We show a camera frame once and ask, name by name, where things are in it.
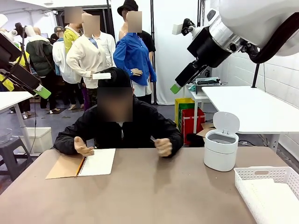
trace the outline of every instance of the table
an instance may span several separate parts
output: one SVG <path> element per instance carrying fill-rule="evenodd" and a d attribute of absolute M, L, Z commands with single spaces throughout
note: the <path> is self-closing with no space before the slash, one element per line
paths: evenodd
<path fill-rule="evenodd" d="M 27 147 L 29 147 L 31 144 L 29 141 L 28 132 L 27 132 L 26 126 L 24 124 L 24 120 L 23 120 L 18 103 L 23 100 L 29 99 L 31 97 L 33 97 L 33 95 L 31 95 L 27 91 L 0 92 L 0 99 L 1 99 L 0 100 L 0 112 L 3 110 L 9 109 L 12 106 L 15 107 L 15 111 L 16 111 L 16 114 L 17 114 L 17 117 L 19 120 L 20 128 L 23 133 Z"/>
<path fill-rule="evenodd" d="M 270 134 L 270 148 L 277 150 L 279 135 L 299 133 L 299 109 L 250 86 L 203 87 L 218 111 L 240 120 L 238 133 Z"/>
<path fill-rule="evenodd" d="M 193 126 L 193 133 L 197 134 L 197 110 L 195 108 L 198 108 L 198 103 L 201 103 L 200 109 L 202 111 L 204 111 L 204 103 L 209 103 L 209 97 L 207 96 L 196 96 L 196 92 L 190 91 L 188 88 L 184 87 L 184 91 L 185 89 L 190 93 L 191 98 L 194 100 L 195 102 L 195 106 L 194 106 L 194 126 Z"/>
<path fill-rule="evenodd" d="M 206 167 L 203 148 L 172 159 L 118 149 L 111 175 L 45 180 L 60 153 L 45 151 L 0 196 L 4 224 L 255 224 L 234 171 Z M 287 166 L 271 149 L 240 147 L 236 167 Z"/>

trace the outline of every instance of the white plastic container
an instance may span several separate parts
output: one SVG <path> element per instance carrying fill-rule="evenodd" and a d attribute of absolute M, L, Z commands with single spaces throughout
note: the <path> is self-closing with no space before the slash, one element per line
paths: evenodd
<path fill-rule="evenodd" d="M 214 115 L 216 130 L 206 134 L 204 164 L 221 172 L 228 172 L 235 166 L 239 136 L 239 119 L 227 112 Z"/>
<path fill-rule="evenodd" d="M 245 180 L 273 179 L 275 183 L 286 183 L 299 200 L 299 174 L 291 167 L 249 167 L 235 168 L 235 186 L 250 210 L 257 224 L 267 224 L 268 218 L 262 202 L 256 202 L 251 190 L 244 184 Z"/>
<path fill-rule="evenodd" d="M 28 147 L 26 145 L 24 136 L 20 136 L 20 138 L 24 142 L 24 145 L 27 147 L 27 150 L 29 152 L 31 150 L 35 136 L 36 136 L 36 139 L 34 141 L 34 145 L 32 147 L 31 153 L 42 153 L 46 150 L 53 148 L 51 127 L 37 127 L 36 131 L 35 131 L 34 127 L 26 127 L 26 129 L 27 129 L 28 136 L 29 136 L 30 146 Z M 18 150 L 21 153 L 25 152 L 21 147 L 19 147 Z"/>

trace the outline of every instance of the gray stool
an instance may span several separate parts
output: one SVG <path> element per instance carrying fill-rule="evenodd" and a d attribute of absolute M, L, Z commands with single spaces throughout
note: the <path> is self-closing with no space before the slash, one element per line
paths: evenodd
<path fill-rule="evenodd" d="M 15 155 L 14 150 L 22 147 L 27 155 Z M 10 175 L 14 181 L 31 163 L 33 160 L 26 149 L 24 143 L 19 137 L 11 137 L 9 142 L 0 145 L 0 155 L 3 160 L 0 161 L 0 166 L 5 164 L 7 171 L 0 170 L 0 175 Z M 17 159 L 26 159 L 23 163 L 18 164 Z"/>

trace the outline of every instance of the notebook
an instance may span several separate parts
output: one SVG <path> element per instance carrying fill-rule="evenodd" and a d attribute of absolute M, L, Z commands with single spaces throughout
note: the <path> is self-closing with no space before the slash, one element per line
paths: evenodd
<path fill-rule="evenodd" d="M 114 155 L 115 148 L 95 149 L 88 157 L 61 154 L 46 179 L 110 174 Z"/>
<path fill-rule="evenodd" d="M 77 176 L 95 176 L 111 174 L 115 148 L 95 149 L 94 155 L 84 157 Z"/>

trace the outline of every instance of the mannequin hand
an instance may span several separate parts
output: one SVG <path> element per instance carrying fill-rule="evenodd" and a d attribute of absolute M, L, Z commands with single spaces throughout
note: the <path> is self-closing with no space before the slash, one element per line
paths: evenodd
<path fill-rule="evenodd" d="M 155 147 L 157 148 L 160 157 L 171 155 L 172 143 L 169 139 L 157 139 L 155 141 Z"/>
<path fill-rule="evenodd" d="M 139 69 L 131 69 L 131 71 L 133 72 L 133 76 L 141 76 L 142 75 L 142 71 Z"/>
<path fill-rule="evenodd" d="M 83 142 L 82 138 L 80 137 L 74 138 L 74 147 L 79 154 L 85 157 L 94 155 L 94 150 L 93 150 L 94 148 L 93 147 L 87 148 L 86 144 Z"/>

